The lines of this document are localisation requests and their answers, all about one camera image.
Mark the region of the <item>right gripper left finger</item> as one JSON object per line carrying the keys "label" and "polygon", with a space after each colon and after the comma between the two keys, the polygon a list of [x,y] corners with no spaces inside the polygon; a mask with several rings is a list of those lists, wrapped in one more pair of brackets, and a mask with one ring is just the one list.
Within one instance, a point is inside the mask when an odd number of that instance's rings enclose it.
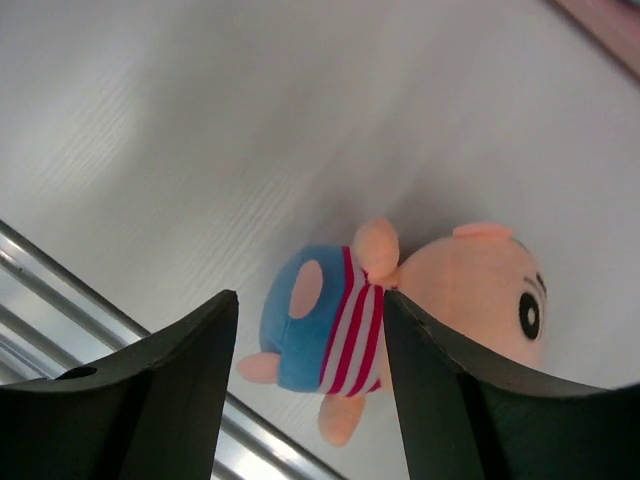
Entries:
{"label": "right gripper left finger", "polygon": [[107,357],[2,387],[2,478],[210,478],[237,321],[224,290]]}

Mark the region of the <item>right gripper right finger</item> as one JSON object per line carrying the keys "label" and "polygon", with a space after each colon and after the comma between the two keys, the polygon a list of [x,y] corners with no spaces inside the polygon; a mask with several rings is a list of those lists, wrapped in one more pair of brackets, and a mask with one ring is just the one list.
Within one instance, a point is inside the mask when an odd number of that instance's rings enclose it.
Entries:
{"label": "right gripper right finger", "polygon": [[385,295],[385,337],[412,479],[636,479],[639,387],[513,362]]}

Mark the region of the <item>blue-hat doll plush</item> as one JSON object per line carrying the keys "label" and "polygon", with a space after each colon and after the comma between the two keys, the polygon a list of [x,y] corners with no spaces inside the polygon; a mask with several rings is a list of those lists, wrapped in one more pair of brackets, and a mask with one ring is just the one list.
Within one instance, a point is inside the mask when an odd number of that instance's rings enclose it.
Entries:
{"label": "blue-hat doll plush", "polygon": [[240,375],[320,394],[319,432],[345,445],[367,396],[392,387],[384,333],[390,291],[506,358],[539,362],[548,291],[511,229],[462,225],[402,258],[396,230],[379,218],[351,244],[307,246],[282,267],[262,310],[260,349],[238,362]]}

